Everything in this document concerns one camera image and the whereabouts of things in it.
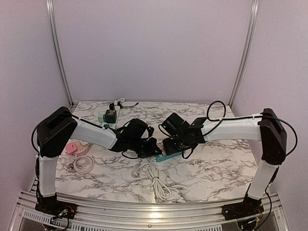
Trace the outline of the teal power strip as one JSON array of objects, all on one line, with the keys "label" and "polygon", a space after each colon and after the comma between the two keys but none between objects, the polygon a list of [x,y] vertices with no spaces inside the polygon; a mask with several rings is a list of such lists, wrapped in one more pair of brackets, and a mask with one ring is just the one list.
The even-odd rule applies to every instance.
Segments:
[{"label": "teal power strip", "polygon": [[158,154],[155,156],[155,161],[157,163],[160,163],[160,162],[163,162],[163,161],[167,161],[171,158],[174,158],[174,157],[177,157],[177,156],[180,156],[182,155],[182,152],[178,152],[178,153],[174,153],[174,154],[170,154],[170,155],[167,155],[165,152],[162,152],[161,154]]}]

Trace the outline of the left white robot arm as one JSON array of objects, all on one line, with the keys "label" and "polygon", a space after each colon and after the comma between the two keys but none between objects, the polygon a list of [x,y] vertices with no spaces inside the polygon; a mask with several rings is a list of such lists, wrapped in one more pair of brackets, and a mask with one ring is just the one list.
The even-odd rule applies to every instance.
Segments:
[{"label": "left white robot arm", "polygon": [[55,174],[58,157],[69,140],[96,144],[116,153],[133,151],[138,158],[161,154],[154,128],[134,118],[114,129],[93,124],[73,115],[67,107],[60,107],[38,123],[32,131],[31,143],[38,153],[38,192],[41,205],[50,214],[57,214],[61,204],[56,197]]}]

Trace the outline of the white long power strip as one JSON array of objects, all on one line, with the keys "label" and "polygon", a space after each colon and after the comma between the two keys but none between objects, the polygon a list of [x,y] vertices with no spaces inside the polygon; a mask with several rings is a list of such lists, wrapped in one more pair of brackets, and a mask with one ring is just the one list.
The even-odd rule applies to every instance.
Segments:
[{"label": "white long power strip", "polygon": [[118,118],[119,118],[120,107],[111,106],[105,111],[98,114],[98,121],[102,127],[116,128]]}]

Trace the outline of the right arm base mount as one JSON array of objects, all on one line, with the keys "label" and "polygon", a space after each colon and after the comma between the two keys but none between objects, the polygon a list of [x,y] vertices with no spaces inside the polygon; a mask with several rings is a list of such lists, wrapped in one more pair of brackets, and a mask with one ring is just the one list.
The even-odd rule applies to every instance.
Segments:
[{"label": "right arm base mount", "polygon": [[264,212],[261,199],[255,200],[245,195],[243,201],[222,206],[225,220],[233,220],[261,214]]}]

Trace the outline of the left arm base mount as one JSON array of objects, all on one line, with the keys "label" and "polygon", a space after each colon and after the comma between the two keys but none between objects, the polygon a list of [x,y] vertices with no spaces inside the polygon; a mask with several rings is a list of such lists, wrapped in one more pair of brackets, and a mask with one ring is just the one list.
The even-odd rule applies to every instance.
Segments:
[{"label": "left arm base mount", "polygon": [[37,203],[35,210],[53,215],[54,217],[67,217],[73,219],[75,217],[77,205],[74,203],[59,201],[57,194],[54,196],[44,197],[39,191],[36,192]]}]

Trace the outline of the black power adapter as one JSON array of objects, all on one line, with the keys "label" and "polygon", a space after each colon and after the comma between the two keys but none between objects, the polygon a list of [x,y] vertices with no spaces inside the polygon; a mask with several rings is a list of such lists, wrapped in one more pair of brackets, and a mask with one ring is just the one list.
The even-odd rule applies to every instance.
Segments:
[{"label": "black power adapter", "polygon": [[114,103],[109,104],[109,109],[110,110],[115,110],[115,104]]}]

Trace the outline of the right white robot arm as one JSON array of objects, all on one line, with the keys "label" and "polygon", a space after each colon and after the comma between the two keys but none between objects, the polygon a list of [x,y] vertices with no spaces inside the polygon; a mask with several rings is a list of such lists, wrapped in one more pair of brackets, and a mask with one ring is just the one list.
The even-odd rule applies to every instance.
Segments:
[{"label": "right white robot arm", "polygon": [[169,137],[163,140],[167,155],[194,151],[201,143],[217,140],[253,140],[262,143],[262,157],[256,174],[247,190],[247,198],[239,203],[238,211],[248,216],[257,208],[279,166],[289,155],[287,132],[283,125],[288,123],[278,118],[270,108],[260,114],[211,120],[199,117],[191,124],[178,114],[172,113],[161,125]]}]

